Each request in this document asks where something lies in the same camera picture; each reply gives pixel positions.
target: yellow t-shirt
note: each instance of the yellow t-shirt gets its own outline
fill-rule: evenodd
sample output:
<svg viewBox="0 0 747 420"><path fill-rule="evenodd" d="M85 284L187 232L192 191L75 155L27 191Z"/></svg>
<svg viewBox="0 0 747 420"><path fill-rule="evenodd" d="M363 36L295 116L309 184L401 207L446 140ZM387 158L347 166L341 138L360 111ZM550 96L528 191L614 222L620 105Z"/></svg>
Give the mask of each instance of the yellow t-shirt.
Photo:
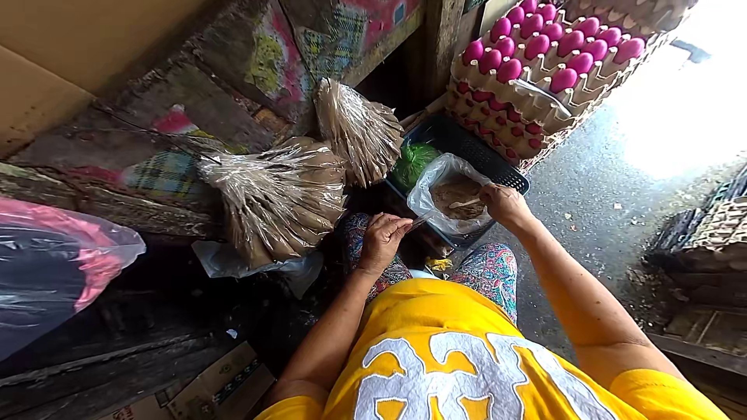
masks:
<svg viewBox="0 0 747 420"><path fill-rule="evenodd" d="M728 420L657 371L626 371L607 391L522 337L490 300L430 279L393 285L366 308L325 407L293 397L257 419Z"/></svg>

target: paisley leggings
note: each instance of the paisley leggings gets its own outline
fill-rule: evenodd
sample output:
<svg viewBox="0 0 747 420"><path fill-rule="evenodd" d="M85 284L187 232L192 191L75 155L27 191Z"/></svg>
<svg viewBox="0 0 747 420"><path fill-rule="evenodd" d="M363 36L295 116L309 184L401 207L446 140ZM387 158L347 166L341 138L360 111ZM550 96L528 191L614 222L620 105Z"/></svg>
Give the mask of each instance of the paisley leggings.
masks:
<svg viewBox="0 0 747 420"><path fill-rule="evenodd" d="M363 235L371 216L357 213L344 224L347 244L346 269L350 272L358 266L363 248ZM516 258L505 244L484 244L473 250L449 277L449 281L472 288L482 296L499 305L511 320L516 322ZM368 292L367 302L372 301L385 288L412 278L399 253Z"/></svg>

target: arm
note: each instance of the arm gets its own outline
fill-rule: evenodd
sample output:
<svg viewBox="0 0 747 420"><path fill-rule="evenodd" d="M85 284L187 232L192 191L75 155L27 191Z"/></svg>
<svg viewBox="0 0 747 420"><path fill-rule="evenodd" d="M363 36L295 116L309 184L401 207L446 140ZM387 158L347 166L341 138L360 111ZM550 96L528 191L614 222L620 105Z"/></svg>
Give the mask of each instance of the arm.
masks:
<svg viewBox="0 0 747 420"><path fill-rule="evenodd" d="M490 215L516 235L532 259L581 368L609 387L624 371L647 368L684 380L648 339L622 305L571 257L513 188L487 185L480 198Z"/></svg>
<svg viewBox="0 0 747 420"><path fill-rule="evenodd" d="M267 405L308 395L322 406L353 345L366 297L397 252L412 220L391 214L372 217L363 238L358 267L340 294L312 327L270 393Z"/></svg>

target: bundle of plastic packets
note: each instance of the bundle of plastic packets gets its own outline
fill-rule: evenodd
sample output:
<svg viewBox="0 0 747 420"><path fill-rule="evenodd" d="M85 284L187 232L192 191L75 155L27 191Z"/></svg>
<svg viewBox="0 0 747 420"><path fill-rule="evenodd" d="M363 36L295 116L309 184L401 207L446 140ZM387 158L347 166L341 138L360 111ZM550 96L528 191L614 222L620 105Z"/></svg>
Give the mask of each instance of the bundle of plastic packets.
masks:
<svg viewBox="0 0 747 420"><path fill-rule="evenodd" d="M229 238L252 269L304 256L344 210L343 161L311 138L256 155L210 154L199 172L223 194Z"/></svg>
<svg viewBox="0 0 747 420"><path fill-rule="evenodd" d="M314 103L322 136L345 159L349 180L367 188L384 179L403 142L394 111L330 78L321 80Z"/></svg>

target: wet concrete floor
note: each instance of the wet concrete floor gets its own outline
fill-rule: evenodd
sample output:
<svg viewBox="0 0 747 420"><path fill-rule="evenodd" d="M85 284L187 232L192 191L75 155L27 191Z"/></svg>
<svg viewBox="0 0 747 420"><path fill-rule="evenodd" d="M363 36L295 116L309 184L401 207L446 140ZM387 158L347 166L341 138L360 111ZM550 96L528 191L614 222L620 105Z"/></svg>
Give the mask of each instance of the wet concrete floor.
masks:
<svg viewBox="0 0 747 420"><path fill-rule="evenodd" d="M648 277L631 279L630 271L645 271L645 250L670 216L701 205L747 162L747 141L728 128L740 120L736 98L744 96L735 90L744 87L714 84L709 75L731 58L720 54L723 43L700 35L709 32L703 26L691 30L714 25L708 16L705 8L694 15L681 38L711 59L694 64L689 52L663 47L529 175L526 199L534 214L645 330L666 324L674 310L671 291ZM524 248L502 226L475 246L489 241L516 254L522 333L574 359Z"/></svg>

